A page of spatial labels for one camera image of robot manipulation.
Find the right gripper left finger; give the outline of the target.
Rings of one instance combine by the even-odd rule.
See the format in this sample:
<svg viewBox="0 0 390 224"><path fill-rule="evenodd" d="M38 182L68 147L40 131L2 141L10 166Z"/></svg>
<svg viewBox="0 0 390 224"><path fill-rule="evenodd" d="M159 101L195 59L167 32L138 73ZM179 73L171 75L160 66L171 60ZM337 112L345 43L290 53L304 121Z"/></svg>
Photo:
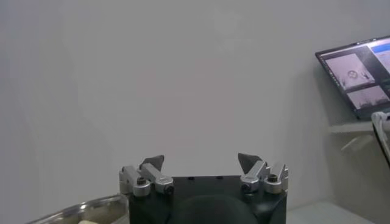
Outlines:
<svg viewBox="0 0 390 224"><path fill-rule="evenodd" d="M125 195L147 197L152 190L158 194L172 195L173 177L163 175L164 155L146 158L138 166L124 166L119 170L119 190Z"/></svg>

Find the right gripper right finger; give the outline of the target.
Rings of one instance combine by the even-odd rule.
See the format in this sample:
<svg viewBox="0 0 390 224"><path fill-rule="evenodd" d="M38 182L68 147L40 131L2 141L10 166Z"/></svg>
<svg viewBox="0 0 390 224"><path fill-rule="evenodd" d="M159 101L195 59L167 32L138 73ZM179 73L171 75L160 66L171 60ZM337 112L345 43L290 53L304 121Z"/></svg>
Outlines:
<svg viewBox="0 0 390 224"><path fill-rule="evenodd" d="M245 194L257 192L260 188L269 194L288 192L289 170L285 164L270 166L259 156L245 153L238 153L238 161L244 172L239 180Z"/></svg>

